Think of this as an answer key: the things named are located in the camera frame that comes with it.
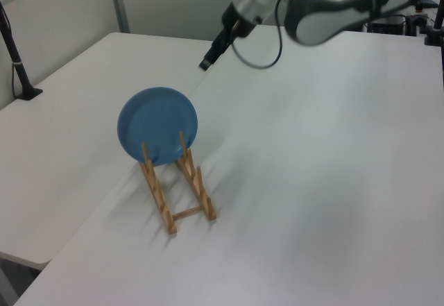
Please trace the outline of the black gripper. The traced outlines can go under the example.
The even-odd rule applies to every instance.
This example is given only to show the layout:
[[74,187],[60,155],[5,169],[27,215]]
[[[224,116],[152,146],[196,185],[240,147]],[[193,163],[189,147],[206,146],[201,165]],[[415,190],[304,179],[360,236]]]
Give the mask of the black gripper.
[[216,36],[210,49],[200,62],[199,67],[202,70],[208,70],[238,37],[248,37],[256,27],[255,24],[244,19],[232,3],[222,14],[221,21],[223,30]]

